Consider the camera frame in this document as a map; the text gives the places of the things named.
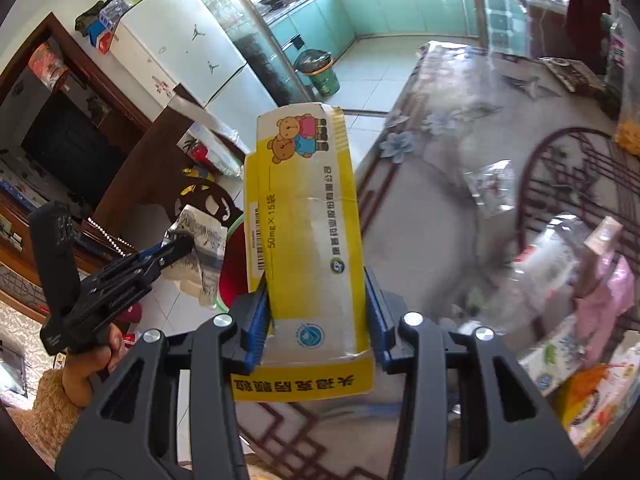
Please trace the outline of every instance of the logo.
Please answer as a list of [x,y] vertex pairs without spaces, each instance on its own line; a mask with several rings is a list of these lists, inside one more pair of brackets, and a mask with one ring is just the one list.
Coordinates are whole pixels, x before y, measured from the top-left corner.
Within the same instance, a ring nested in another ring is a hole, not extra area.
[[344,261],[340,258],[332,258],[331,259],[331,270],[336,274],[342,274],[344,272]]
[[536,386],[542,392],[544,392],[549,386],[551,386],[552,377],[550,374],[540,374],[536,379]]
[[296,336],[298,344],[303,348],[318,348],[324,341],[324,332],[318,325],[312,323],[300,326]]

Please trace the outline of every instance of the pink bag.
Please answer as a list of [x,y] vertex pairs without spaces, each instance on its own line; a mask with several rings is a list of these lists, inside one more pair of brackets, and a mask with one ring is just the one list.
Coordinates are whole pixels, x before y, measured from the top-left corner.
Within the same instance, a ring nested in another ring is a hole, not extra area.
[[[602,279],[613,259],[613,251],[601,257],[596,270],[596,279]],[[586,298],[575,300],[578,312],[577,336],[581,340],[590,338],[586,345],[585,366],[591,367],[600,359],[616,318],[624,314],[635,303],[635,277],[624,256],[620,256],[616,269],[608,280],[602,280]]]

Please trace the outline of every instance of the teal kitchen cabinet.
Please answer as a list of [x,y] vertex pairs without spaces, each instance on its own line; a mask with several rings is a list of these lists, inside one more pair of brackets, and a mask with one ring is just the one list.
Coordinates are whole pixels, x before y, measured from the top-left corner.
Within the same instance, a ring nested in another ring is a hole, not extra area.
[[416,0],[427,34],[466,36],[462,0]]
[[475,0],[462,0],[465,4],[466,24],[470,36],[477,36],[478,33],[478,18],[476,16],[476,1]]
[[416,0],[378,0],[391,34],[425,33],[426,26]]
[[[270,25],[270,28],[281,46],[299,34],[306,48],[326,50],[336,59],[356,37],[340,0],[312,0]],[[285,54],[294,62],[298,51],[295,47],[289,47]]]
[[341,0],[357,36],[389,34],[380,0]]
[[298,33],[293,22],[288,17],[283,18],[274,25],[270,25],[270,29],[280,46],[283,46]]
[[338,47],[337,52],[334,52],[334,57],[337,58],[356,39],[356,32],[340,0],[315,0],[315,3]]
[[296,9],[289,17],[307,48],[338,52],[334,37],[314,1]]

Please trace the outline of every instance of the barcode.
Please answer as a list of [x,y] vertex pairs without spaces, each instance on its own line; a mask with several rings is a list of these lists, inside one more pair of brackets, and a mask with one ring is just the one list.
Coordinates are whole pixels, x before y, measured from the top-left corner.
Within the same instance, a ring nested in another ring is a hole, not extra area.
[[262,237],[260,236],[260,215],[258,208],[254,210],[255,219],[255,251],[257,255],[258,270],[264,270],[264,253],[262,252]]

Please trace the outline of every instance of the fuzzy sleeve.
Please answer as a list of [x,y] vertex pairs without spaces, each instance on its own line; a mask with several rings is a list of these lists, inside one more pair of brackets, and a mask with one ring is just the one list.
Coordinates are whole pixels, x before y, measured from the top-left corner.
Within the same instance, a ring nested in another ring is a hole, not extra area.
[[48,370],[38,384],[33,409],[9,413],[31,447],[52,466],[80,416],[80,409],[66,396],[62,370]]

